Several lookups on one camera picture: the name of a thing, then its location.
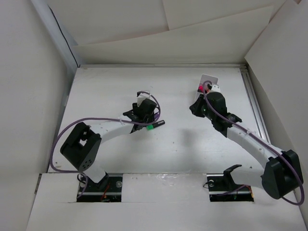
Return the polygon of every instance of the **white enclosure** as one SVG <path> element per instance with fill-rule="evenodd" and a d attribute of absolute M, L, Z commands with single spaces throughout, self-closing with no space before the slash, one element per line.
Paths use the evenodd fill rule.
<path fill-rule="evenodd" d="M 188 107 L 200 76 L 218 77 L 228 111 L 298 153 L 308 192 L 308 0 L 5 0 L 0 12 L 0 230 L 25 231 L 31 211 L 27 231 L 306 230 L 308 200 L 299 211 L 253 189 L 255 203 L 209 203 L 203 174 L 260 165 Z M 81 117 L 118 117 L 138 90 L 166 125 L 101 146 L 100 165 L 126 173 L 123 203 L 71 203 L 75 174 L 48 168 L 54 136 Z M 53 163 L 74 170 L 59 153 L 66 136 Z"/>

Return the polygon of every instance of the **red wire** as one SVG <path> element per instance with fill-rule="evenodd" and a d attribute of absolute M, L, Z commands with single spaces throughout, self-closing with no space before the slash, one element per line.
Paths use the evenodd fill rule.
<path fill-rule="evenodd" d="M 105 194 L 106 194 L 107 190 L 109 189 L 109 187 L 110 187 L 110 183 L 107 185 L 107 187 L 106 187 L 106 189 L 104 191 L 104 194 L 101 197 L 101 201 L 105 198 Z"/>

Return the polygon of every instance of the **screw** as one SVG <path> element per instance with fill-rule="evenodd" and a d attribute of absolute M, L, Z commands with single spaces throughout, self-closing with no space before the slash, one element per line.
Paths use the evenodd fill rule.
<path fill-rule="evenodd" d="M 209 180 L 208 181 L 208 186 L 209 187 L 213 187 L 214 186 L 214 181 L 213 180 Z"/>
<path fill-rule="evenodd" d="M 86 184 L 80 182 L 79 186 L 80 186 L 80 188 L 84 188 L 86 186 Z"/>
<path fill-rule="evenodd" d="M 115 184 L 116 184 L 117 188 L 121 188 L 122 187 L 122 182 L 121 181 L 117 181 Z"/>

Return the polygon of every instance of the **white platform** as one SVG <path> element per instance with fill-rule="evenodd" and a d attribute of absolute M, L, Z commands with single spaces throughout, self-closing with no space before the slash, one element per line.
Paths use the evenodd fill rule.
<path fill-rule="evenodd" d="M 216 132 L 209 120 L 197 118 L 189 110 L 201 75 L 215 76 L 229 111 L 256 129 L 252 99 L 247 96 L 240 68 L 78 69 L 62 129 L 82 117 L 118 117 L 131 109 L 139 90 L 151 90 L 158 99 L 166 125 L 118 137 L 100 147 L 96 161 L 107 172 L 130 173 L 123 176 L 121 203 L 76 203 L 76 174 L 43 174 L 27 231 L 306 230 L 297 206 L 274 200 L 262 189 L 253 188 L 254 203 L 210 203 L 208 190 L 202 187 L 206 172 L 220 173 L 234 164 L 261 168 L 245 150 Z M 66 136 L 57 146 L 54 164 L 73 170 L 59 153 Z M 293 193 L 287 198 L 295 201 Z"/>
<path fill-rule="evenodd" d="M 234 164 L 261 168 L 244 149 L 215 131 L 208 119 L 191 114 L 189 106 L 202 74 L 218 78 L 228 110 L 256 129 L 239 65 L 112 65 L 78 69 L 61 130 L 83 117 L 117 118 L 131 109 L 137 91 L 150 90 L 161 104 L 166 125 L 101 145 L 96 161 L 107 172 L 215 173 Z M 70 131 L 60 139 L 53 158 L 54 165 L 63 170 L 75 170 L 59 152 Z"/>
<path fill-rule="evenodd" d="M 258 188 L 254 203 L 210 202 L 203 174 L 125 174 L 121 203 L 76 203 L 76 176 L 43 174 L 26 231 L 306 230 L 297 206 Z"/>

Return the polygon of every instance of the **robotic arm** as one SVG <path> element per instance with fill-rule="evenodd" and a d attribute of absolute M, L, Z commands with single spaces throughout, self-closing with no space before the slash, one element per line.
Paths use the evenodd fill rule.
<path fill-rule="evenodd" d="M 78 123 L 60 148 L 61 154 L 78 170 L 89 177 L 89 185 L 104 189 L 108 174 L 95 161 L 98 149 L 104 142 L 120 135 L 130 134 L 155 122 L 157 104 L 144 93 L 137 93 L 137 103 L 119 119 L 107 119 L 95 125 Z"/>
<path fill-rule="evenodd" d="M 227 112 L 225 98 L 220 93 L 218 85 L 204 84 L 203 86 L 207 88 L 206 98 L 201 94 L 190 106 L 192 114 L 210 119 L 215 130 L 242 146 L 264 169 L 264 172 L 250 168 L 233 171 L 241 167 L 241 165 L 234 165 L 226 169 L 222 175 L 221 183 L 224 188 L 232 191 L 241 185 L 252 185 L 264 188 L 272 198 L 280 199 L 299 187 L 299 182 L 289 168 L 290 166 L 273 151 L 277 151 L 286 159 L 303 183 L 298 155 L 292 150 L 285 152 L 254 135 L 242 124 L 238 116 Z"/>

